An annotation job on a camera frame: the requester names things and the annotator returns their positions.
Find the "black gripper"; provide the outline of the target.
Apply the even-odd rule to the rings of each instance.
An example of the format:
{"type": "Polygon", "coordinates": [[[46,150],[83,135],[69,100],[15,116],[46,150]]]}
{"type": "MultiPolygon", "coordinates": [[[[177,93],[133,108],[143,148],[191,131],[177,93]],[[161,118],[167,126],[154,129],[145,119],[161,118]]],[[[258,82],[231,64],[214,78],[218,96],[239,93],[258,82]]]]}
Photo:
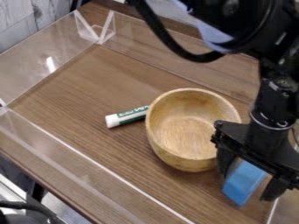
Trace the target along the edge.
{"type": "Polygon", "coordinates": [[[298,116],[276,119],[265,112],[250,112],[250,123],[218,120],[211,141],[218,153],[219,173],[226,178],[238,158],[245,159],[273,178],[261,195],[274,201],[286,190],[299,190],[299,152],[289,140],[298,116]]]}

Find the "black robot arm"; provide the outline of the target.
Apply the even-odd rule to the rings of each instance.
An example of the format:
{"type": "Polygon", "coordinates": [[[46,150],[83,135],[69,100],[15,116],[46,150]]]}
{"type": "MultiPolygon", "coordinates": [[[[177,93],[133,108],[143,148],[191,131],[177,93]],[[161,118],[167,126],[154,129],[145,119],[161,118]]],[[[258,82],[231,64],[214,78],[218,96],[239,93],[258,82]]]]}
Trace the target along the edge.
{"type": "Polygon", "coordinates": [[[260,90],[250,123],[218,120],[211,141],[219,172],[242,158],[273,178],[261,195],[273,201],[299,190],[299,151],[289,140],[299,121],[299,10],[296,0],[174,0],[197,18],[210,51],[189,52],[166,30],[146,0],[127,0],[169,49],[186,60],[210,63],[229,54],[258,59],[260,90]]]}

